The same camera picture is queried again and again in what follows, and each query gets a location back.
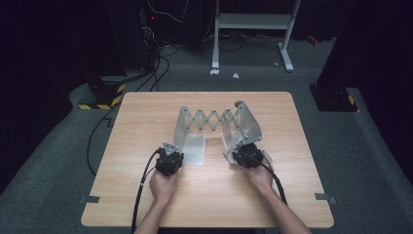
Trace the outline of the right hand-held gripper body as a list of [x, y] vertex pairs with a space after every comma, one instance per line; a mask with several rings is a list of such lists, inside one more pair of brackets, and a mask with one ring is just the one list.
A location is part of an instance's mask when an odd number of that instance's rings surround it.
[[245, 137], [237, 141], [232, 152], [235, 163], [246, 169], [257, 168], [264, 158], [261, 150], [255, 144], [256, 141], [260, 140], [259, 136]]

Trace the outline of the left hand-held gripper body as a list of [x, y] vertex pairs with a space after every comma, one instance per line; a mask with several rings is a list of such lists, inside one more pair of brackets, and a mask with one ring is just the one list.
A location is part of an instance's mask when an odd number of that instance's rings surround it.
[[156, 170], [163, 176], [174, 175], [182, 166], [178, 162], [180, 152], [177, 146], [164, 142], [159, 154], [160, 156], [156, 161]]

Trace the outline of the grey expandable metal book stand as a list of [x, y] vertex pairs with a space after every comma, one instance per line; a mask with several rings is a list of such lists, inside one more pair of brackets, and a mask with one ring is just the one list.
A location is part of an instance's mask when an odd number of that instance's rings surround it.
[[185, 165], [201, 166], [204, 163], [207, 131], [221, 133], [224, 153], [235, 147], [235, 143], [242, 138], [262, 139], [261, 128], [246, 104], [236, 107], [235, 111], [225, 109], [220, 113], [212, 110], [209, 114], [202, 109], [191, 112], [187, 106], [182, 106], [175, 125], [173, 144], [180, 153], [184, 153]]

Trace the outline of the person's left hand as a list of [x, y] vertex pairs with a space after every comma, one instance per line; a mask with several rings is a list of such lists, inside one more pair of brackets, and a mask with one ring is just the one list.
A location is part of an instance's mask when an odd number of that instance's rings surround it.
[[165, 176], [155, 171], [150, 178], [150, 188], [155, 201], [167, 205], [173, 195], [177, 183], [177, 175]]

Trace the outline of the person's right hand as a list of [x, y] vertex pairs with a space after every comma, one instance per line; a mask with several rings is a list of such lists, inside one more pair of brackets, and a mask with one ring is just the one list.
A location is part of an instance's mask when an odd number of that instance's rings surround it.
[[263, 166], [258, 166], [255, 169], [247, 169], [246, 175], [253, 188], [256, 189], [261, 196], [266, 196], [274, 192], [273, 177]]

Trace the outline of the black yellow striped stand base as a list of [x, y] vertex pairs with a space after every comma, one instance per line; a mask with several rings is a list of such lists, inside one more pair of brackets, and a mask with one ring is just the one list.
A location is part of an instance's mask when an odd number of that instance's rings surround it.
[[125, 83], [105, 83], [101, 78], [96, 78], [81, 94], [78, 107], [83, 110], [114, 108], [120, 103], [125, 87]]
[[358, 112], [355, 99], [346, 89], [331, 89], [311, 85], [310, 91], [319, 111]]

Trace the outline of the black equipment rack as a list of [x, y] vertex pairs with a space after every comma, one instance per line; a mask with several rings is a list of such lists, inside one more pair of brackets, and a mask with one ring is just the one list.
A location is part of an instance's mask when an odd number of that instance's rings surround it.
[[153, 65], [144, 42], [140, 8], [135, 0], [105, 0], [105, 5], [125, 71], [150, 71]]

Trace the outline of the white metal stand frame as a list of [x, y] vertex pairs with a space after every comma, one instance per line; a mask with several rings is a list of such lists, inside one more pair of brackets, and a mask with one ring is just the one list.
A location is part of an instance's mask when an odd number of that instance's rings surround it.
[[287, 46], [290, 40], [293, 26], [301, 0], [294, 0], [294, 5], [290, 14], [230, 14], [220, 12], [220, 0], [215, 3], [214, 35], [211, 57], [211, 69], [219, 69], [219, 31], [221, 29], [266, 29], [283, 30], [283, 41], [278, 44], [282, 61], [287, 72], [293, 72], [294, 67], [290, 60]]

